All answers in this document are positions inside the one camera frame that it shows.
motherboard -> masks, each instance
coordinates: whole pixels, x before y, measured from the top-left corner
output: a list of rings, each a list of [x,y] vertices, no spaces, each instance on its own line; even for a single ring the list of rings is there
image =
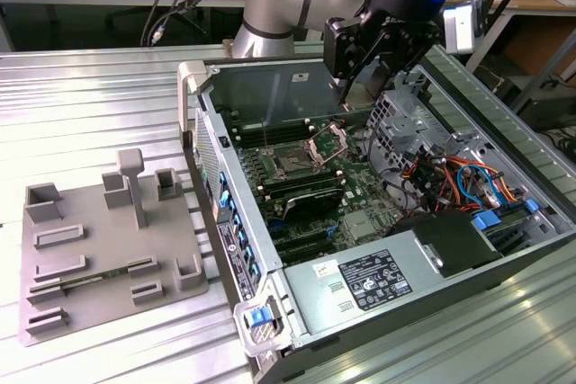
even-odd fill
[[[402,218],[345,121],[235,127],[236,150],[287,265],[368,243]]]

power supply label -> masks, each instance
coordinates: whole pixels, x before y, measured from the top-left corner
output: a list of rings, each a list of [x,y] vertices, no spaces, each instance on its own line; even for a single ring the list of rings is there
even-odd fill
[[[412,292],[388,249],[338,266],[355,302],[370,310]]]

blue tab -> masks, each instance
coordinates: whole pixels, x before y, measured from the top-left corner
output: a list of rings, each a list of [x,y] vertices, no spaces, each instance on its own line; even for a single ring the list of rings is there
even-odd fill
[[[220,197],[220,207],[228,207],[228,203],[230,201],[230,192],[224,191],[222,196]]]
[[[274,321],[270,308],[258,308],[250,312],[250,327],[263,326]]]
[[[238,232],[238,239],[240,240],[240,247],[242,249],[244,249],[244,247],[246,246],[247,242],[248,242],[248,237],[246,236],[246,233],[244,232],[243,229],[241,229]]]
[[[476,216],[473,219],[474,224],[481,230],[486,228],[494,227],[498,225],[501,220],[493,210],[485,210],[480,213],[476,213]]]
[[[252,252],[252,248],[250,246],[246,248],[245,258],[248,262],[251,262],[254,258],[254,253]]]
[[[528,209],[528,211],[530,213],[534,213],[540,209],[540,206],[538,205],[538,203],[536,201],[529,198],[526,200],[526,208]]]
[[[256,283],[258,283],[258,281],[260,281],[260,269],[258,269],[258,264],[253,263],[251,269]]]

metal slatted table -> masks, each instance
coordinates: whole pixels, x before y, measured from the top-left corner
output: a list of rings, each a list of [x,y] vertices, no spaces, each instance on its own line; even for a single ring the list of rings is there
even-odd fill
[[[318,52],[319,45],[297,51]],[[176,68],[220,58],[220,46],[11,54],[0,58],[0,379],[8,382],[251,382],[230,305],[178,141]],[[441,50],[427,57],[573,201],[572,169],[509,119]],[[446,97],[433,104],[458,129]],[[101,182],[115,152],[138,146],[147,172],[174,167],[199,238],[210,289],[202,296],[33,347],[16,339],[24,186]],[[576,243],[500,287],[359,347],[294,380],[556,382],[576,380]]]

white sticker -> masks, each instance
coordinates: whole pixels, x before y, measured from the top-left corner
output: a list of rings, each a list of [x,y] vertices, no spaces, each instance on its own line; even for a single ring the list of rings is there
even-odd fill
[[[308,81],[308,76],[310,74],[308,72],[301,73],[301,74],[294,74],[292,76],[293,83],[300,83],[301,81]]]
[[[316,276],[323,278],[324,276],[328,276],[338,271],[338,261],[330,260],[325,261],[324,263],[314,264],[312,269],[316,272]]]

